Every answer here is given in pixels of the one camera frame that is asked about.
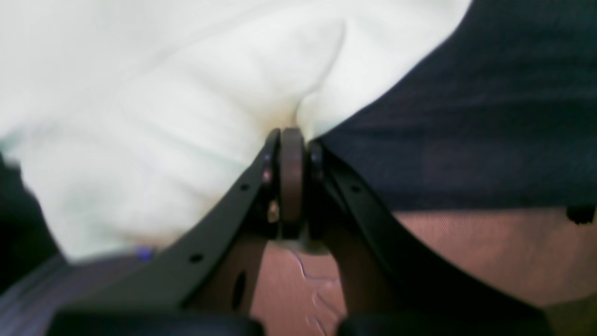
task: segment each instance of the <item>white fabric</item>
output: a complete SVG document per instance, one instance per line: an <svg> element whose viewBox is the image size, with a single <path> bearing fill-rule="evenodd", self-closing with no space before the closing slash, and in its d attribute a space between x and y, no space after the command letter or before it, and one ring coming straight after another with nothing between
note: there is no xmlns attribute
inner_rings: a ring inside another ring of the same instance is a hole
<svg viewBox="0 0 597 336"><path fill-rule="evenodd" d="M71 262L165 246L274 127L318 136L470 0L0 0L0 150Z"/></svg>

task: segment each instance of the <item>round hole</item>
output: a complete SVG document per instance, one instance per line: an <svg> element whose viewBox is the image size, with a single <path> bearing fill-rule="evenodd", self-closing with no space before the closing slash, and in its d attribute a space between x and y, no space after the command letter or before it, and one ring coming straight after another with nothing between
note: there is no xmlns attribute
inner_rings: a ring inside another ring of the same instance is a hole
<svg viewBox="0 0 597 336"><path fill-rule="evenodd" d="M196 264L197 262L200 262L203 260L203 254L193 254L192 256L189 257L189 262L191 264Z"/></svg>

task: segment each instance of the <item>black metal bracket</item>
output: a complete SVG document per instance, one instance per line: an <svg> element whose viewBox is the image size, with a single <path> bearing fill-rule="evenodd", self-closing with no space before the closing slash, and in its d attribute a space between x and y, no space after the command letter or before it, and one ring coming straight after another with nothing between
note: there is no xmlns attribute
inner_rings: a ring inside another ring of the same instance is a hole
<svg viewBox="0 0 597 336"><path fill-rule="evenodd" d="M50 335L100 335L90 325L101 335L260 335L248 311L264 247L302 225L338 263L349 313L339 335L437 334L413 321L443 326L442 335L550 334L540 310L435 254L349 166L317 141L305 150L296 132L274 130L198 225L141 269L64 307ZM278 222L268 216L272 202Z"/></svg>

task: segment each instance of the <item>dark navy fabric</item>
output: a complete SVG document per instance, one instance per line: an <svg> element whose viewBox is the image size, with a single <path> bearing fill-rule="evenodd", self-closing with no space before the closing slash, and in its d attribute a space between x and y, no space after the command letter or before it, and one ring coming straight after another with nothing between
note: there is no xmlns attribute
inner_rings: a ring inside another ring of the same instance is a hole
<svg viewBox="0 0 597 336"><path fill-rule="evenodd" d="M478 0L322 137L392 210L597 201L597 1Z"/></svg>

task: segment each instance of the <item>screw hole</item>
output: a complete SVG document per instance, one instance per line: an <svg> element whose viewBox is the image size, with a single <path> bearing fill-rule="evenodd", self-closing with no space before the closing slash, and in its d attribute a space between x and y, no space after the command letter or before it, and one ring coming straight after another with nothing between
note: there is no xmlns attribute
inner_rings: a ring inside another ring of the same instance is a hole
<svg viewBox="0 0 597 336"><path fill-rule="evenodd" d="M189 257L189 262L191 264L196 264L197 262L200 262L203 260L203 254L193 254L192 256Z"/></svg>
<svg viewBox="0 0 597 336"><path fill-rule="evenodd" d="M238 274L238 277L236 277L236 282L234 284L234 290L232 292L232 310L237 310L241 306L246 284L247 272L242 271Z"/></svg>

